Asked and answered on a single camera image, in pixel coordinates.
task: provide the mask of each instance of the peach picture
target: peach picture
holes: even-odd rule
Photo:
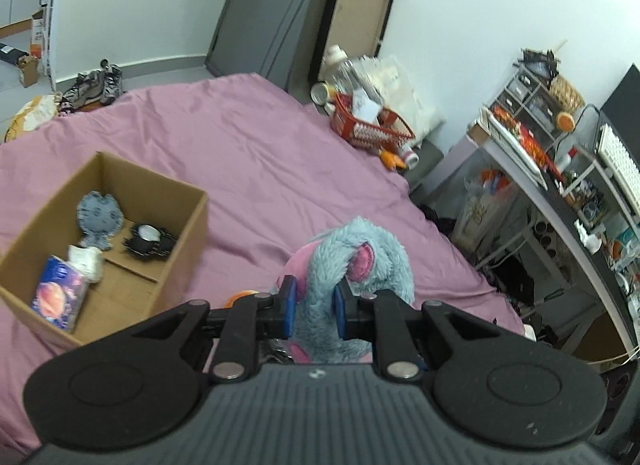
[[[40,283],[36,290],[39,310],[44,317],[60,318],[65,312],[65,293],[57,283]]]

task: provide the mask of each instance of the bed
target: bed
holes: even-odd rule
[[[209,194],[207,245],[188,298],[222,307],[239,290],[268,290],[310,238],[363,216],[405,246],[417,304],[441,299],[524,332],[505,298],[409,201],[400,175],[338,138],[315,108],[255,74],[137,90],[1,146],[0,252],[97,150]],[[22,387],[58,351],[0,304],[0,446],[24,453],[38,446]]]

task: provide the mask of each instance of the red basket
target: red basket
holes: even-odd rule
[[[395,111],[383,108],[378,115],[379,126],[358,120],[351,114],[351,96],[337,94],[331,129],[356,148],[383,149],[397,153],[414,132]]]

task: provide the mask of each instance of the tiled floor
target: tiled floor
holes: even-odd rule
[[[30,32],[22,32],[3,38],[2,42],[14,48],[28,51]],[[204,68],[186,68],[184,70],[164,71],[151,75],[132,77],[125,79],[123,87],[126,90],[144,88],[163,84],[177,84],[180,82],[196,82],[212,78],[213,76]],[[9,128],[11,118],[36,95],[51,93],[49,79],[40,77],[38,82],[28,88],[23,88],[18,79],[18,69],[8,63],[0,61],[0,143]]]

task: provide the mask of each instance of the keyboard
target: keyboard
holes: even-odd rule
[[[598,154],[620,185],[633,211],[640,214],[640,171],[609,124],[604,124]]]

